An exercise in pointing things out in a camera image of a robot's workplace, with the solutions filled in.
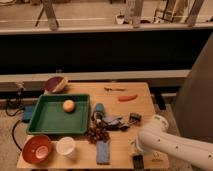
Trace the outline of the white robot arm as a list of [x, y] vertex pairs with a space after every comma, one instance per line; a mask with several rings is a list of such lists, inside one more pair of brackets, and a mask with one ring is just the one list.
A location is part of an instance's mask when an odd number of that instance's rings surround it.
[[169, 134], [168, 127], [165, 117], [153, 115], [137, 133], [134, 140], [136, 151], [140, 154], [147, 154], [152, 150], [160, 151], [205, 171], [213, 171], [213, 143]]

